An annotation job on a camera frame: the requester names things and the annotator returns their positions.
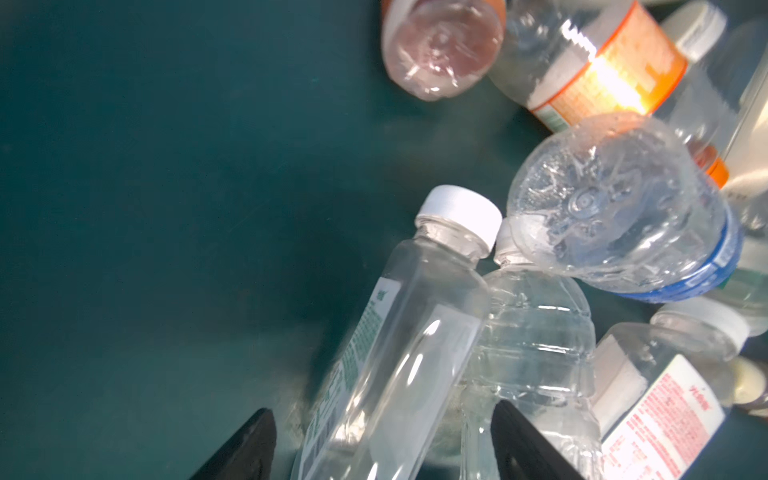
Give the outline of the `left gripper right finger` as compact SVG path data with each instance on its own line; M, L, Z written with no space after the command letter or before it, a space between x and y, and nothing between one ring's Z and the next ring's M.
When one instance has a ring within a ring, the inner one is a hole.
M501 480L584 480L510 401L496 404L490 431Z

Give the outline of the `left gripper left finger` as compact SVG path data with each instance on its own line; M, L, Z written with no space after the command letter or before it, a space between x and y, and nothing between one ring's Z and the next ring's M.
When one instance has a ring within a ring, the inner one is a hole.
M191 477L191 480L267 480L277 430L273 412L257 410Z

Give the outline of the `clear bottle green text label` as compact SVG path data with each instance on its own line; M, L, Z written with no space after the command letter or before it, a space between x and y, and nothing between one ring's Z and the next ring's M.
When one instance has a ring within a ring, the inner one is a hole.
M295 479L413 479L484 326L477 265L502 223L486 197L432 189L393 250L330 373Z

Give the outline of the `pink label square bottle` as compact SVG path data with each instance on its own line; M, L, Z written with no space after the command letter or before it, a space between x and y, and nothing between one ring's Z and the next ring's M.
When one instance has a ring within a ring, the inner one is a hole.
M608 329L590 399L606 479L683 477L734 403L730 368L750 336L736 310L706 297Z

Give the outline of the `clear ribbed water bottle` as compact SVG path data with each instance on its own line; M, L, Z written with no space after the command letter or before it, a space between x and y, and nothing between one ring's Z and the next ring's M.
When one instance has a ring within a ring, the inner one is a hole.
M490 312L463 377L427 452L429 467L452 479L497 479L491 437L495 405L510 401L585 479L600 479L591 310L569 277L536 266L519 250L503 220L497 269L484 279Z

